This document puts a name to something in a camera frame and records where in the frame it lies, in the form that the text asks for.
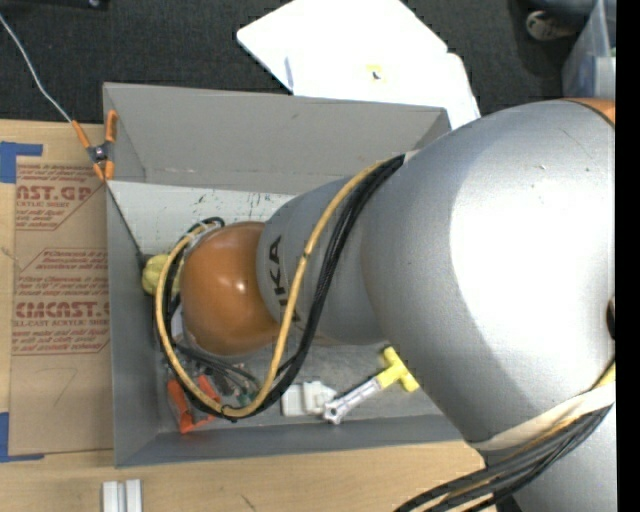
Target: cardboard box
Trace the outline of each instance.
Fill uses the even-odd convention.
[[[102,142],[102,126],[87,133]],[[2,121],[0,141],[20,147],[2,169],[16,181],[3,185],[16,229],[3,251],[15,269],[9,454],[109,448],[105,187],[66,123]]]
[[[120,117],[107,197],[116,465],[459,439],[426,394],[399,386],[338,427],[285,418],[274,406],[180,435],[152,299],[140,286],[145,259],[170,250],[194,222],[266,219],[288,197],[448,132],[442,109],[116,84],[105,85],[104,104]],[[300,379],[320,377],[346,392],[381,369],[379,348],[313,347]]]

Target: gray box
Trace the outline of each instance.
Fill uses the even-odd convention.
[[[115,464],[186,462],[459,439],[421,390],[393,385],[341,425],[287,418],[274,405],[180,435],[165,392],[145,258],[195,221],[266,219],[288,198],[420,149],[449,131],[441,108],[287,95],[105,84],[119,116],[107,225]],[[346,392],[382,369],[381,346],[313,347],[299,381]],[[248,365],[262,368],[268,353]]]

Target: orange object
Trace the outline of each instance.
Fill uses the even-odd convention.
[[[213,398],[216,401],[220,401],[220,397],[216,394],[216,392],[211,387],[209,383],[209,379],[206,376],[200,375],[197,379],[198,387],[202,389],[210,398]],[[193,421],[193,414],[191,414],[191,406],[189,405],[189,401],[184,392],[184,389],[180,385],[180,383],[176,379],[171,379],[167,382],[167,393],[169,394],[169,404],[171,405],[171,409],[174,411],[176,415],[176,419],[178,421],[178,430],[180,430],[181,434],[186,434],[191,432],[192,430],[201,427],[202,425],[206,425],[215,419],[215,416],[212,414],[207,415],[207,417],[198,422]]]
[[[117,137],[116,125],[118,122],[118,113],[115,110],[110,110],[107,114],[107,122],[105,125],[105,143],[102,146],[92,146],[87,138],[87,134],[80,126],[78,121],[71,121],[71,125],[80,139],[82,147],[89,153],[89,158],[93,162],[93,170],[100,178],[100,181],[113,179],[113,173],[115,165],[113,161],[109,159],[106,154],[100,154],[100,151],[105,151],[110,145],[114,144]]]
[[[187,253],[180,296],[187,331],[203,349],[240,356],[273,343],[279,326],[262,299],[256,252],[262,222],[239,222],[205,234]]]

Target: yellow cable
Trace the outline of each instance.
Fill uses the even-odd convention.
[[[244,406],[244,407],[232,407],[226,404],[220,404],[213,400],[209,395],[204,393],[200,387],[191,379],[191,377],[187,374],[183,366],[180,364],[178,357],[176,356],[173,347],[171,346],[171,341],[169,340],[169,335],[167,334],[167,329],[164,323],[164,316],[162,314],[162,302],[164,295],[164,287],[167,281],[167,275],[169,273],[169,268],[171,264],[176,259],[180,251],[191,241],[192,236],[194,234],[199,233],[203,228],[196,228],[189,235],[185,236],[178,242],[178,244],[173,248],[167,261],[165,262],[162,271],[160,272],[160,277],[158,278],[158,287],[156,289],[155,295],[155,313],[156,313],[156,322],[158,324],[158,332],[160,334],[160,341],[165,349],[167,354],[167,358],[169,359],[169,364],[176,372],[176,374],[180,377],[180,380],[184,383],[184,385],[193,393],[198,400],[200,400],[207,407],[210,407],[214,411],[224,414],[229,418],[243,418],[245,416],[250,415],[255,412],[255,410],[262,405],[265,398],[269,394],[271,390],[271,385],[275,380],[278,366],[280,365],[280,360],[282,359],[282,354],[284,353],[284,349],[287,343],[287,337],[289,335],[289,329],[291,328],[291,323],[294,317],[295,305],[300,293],[300,287],[302,285],[302,278],[304,277],[304,273],[307,267],[307,262],[309,256],[313,252],[320,235],[322,234],[324,228],[328,224],[331,216],[335,213],[340,203],[353,191],[353,189],[362,182],[369,174],[371,174],[375,169],[379,167],[380,163],[376,163],[363,169],[358,174],[356,174],[353,178],[351,178],[334,196],[329,205],[325,208],[322,216],[318,220],[315,228],[311,232],[309,236],[309,240],[305,245],[304,251],[300,260],[298,261],[298,266],[296,268],[296,273],[293,278],[293,282],[291,283],[291,290],[289,292],[289,300],[287,302],[287,306],[284,311],[284,316],[282,320],[282,324],[280,326],[280,332],[278,334],[278,339],[275,344],[275,348],[273,351],[273,357],[271,359],[271,364],[269,365],[269,369],[265,378],[265,381],[260,388],[260,391],[253,399],[253,401]]]

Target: orange clip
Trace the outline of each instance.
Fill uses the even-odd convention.
[[[78,121],[71,121],[71,125],[76,131],[82,147],[89,153],[89,158],[91,158],[93,162],[93,170],[98,178],[100,178],[100,181],[113,179],[115,165],[113,161],[109,159],[108,155],[100,155],[100,152],[104,152],[106,147],[115,143],[118,119],[118,113],[115,110],[110,110],[107,114],[107,122],[105,125],[105,143],[102,146],[92,146],[80,123],[78,123]]]
[[[211,387],[209,380],[204,376],[200,375],[197,379],[198,386],[202,391],[204,391],[209,397],[214,400],[220,401],[220,397],[216,394],[216,392]],[[169,394],[169,398],[171,400],[170,404],[172,409],[176,413],[178,420],[178,429],[181,434],[186,434],[187,432],[191,432],[192,430],[201,427],[213,421],[215,416],[209,414],[203,420],[198,422],[193,421],[193,415],[190,412],[189,402],[185,395],[184,389],[176,379],[171,379],[167,383],[167,392]]]

